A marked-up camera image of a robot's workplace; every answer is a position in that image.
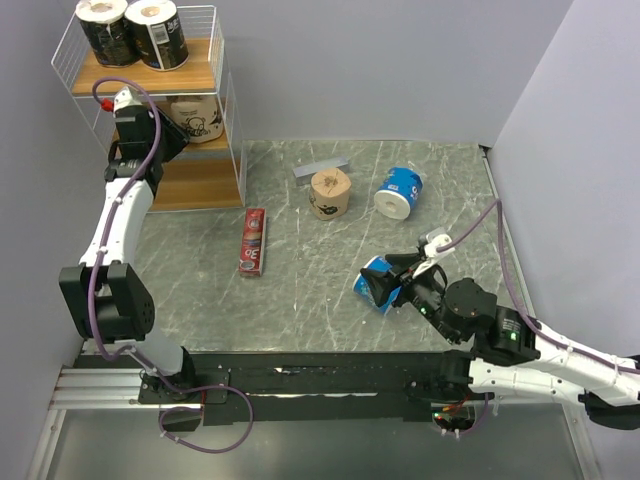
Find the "brown paper towel roll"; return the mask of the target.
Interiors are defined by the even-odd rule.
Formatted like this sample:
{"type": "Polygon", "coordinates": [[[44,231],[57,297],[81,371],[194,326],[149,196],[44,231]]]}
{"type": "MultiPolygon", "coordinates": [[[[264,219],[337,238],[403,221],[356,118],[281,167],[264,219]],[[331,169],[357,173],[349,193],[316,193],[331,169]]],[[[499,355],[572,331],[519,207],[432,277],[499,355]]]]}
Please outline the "brown paper towel roll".
{"type": "Polygon", "coordinates": [[[213,95],[168,96],[169,115],[188,134],[192,144],[204,144],[223,133],[222,113],[213,95]]]}
{"type": "Polygon", "coordinates": [[[319,171],[311,178],[311,211],[323,221],[342,216],[348,209],[351,180],[338,168],[319,171]]]}

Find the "black paper towel roll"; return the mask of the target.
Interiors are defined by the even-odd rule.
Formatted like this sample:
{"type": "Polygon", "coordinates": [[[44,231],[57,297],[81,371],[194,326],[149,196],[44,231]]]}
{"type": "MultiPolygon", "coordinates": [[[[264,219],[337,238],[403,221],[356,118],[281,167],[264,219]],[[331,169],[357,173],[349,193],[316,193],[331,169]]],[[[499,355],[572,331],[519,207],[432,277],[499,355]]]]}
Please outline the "black paper towel roll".
{"type": "Polygon", "coordinates": [[[135,1],[127,7],[125,18],[140,59],[147,67],[171,71],[188,60],[186,39],[173,1],[135,1]]]}
{"type": "Polygon", "coordinates": [[[125,12],[125,0],[79,1],[75,17],[97,62],[104,67],[127,67],[139,60],[125,12]]]}

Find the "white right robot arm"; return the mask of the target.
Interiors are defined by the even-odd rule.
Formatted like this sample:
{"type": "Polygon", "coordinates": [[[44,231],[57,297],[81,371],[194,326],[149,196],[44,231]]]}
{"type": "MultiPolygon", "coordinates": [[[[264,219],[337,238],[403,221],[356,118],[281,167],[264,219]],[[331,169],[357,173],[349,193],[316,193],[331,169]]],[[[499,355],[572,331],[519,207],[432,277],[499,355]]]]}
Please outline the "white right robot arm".
{"type": "Polygon", "coordinates": [[[572,341],[548,325],[498,303],[466,277],[449,282],[439,265],[420,266],[416,254],[389,255],[384,268],[360,277],[378,307],[414,307],[451,344],[472,343],[467,368],[451,364],[437,386],[456,399],[474,393],[580,404],[603,427],[639,427],[639,359],[572,341]]]}

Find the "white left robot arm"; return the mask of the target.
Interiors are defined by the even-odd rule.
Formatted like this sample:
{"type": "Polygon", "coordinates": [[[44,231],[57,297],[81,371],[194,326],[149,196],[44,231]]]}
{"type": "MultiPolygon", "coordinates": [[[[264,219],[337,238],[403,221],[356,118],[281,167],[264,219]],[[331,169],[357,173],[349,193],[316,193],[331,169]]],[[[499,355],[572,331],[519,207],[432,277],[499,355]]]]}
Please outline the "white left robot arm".
{"type": "Polygon", "coordinates": [[[130,355],[144,369],[145,385],[185,402],[198,389],[193,362],[155,326],[153,298],[132,261],[163,164],[187,138],[157,108],[136,100],[114,102],[113,115],[118,138],[108,154],[103,210],[78,265],[61,270],[60,289],[78,333],[104,360],[130,355]]]}

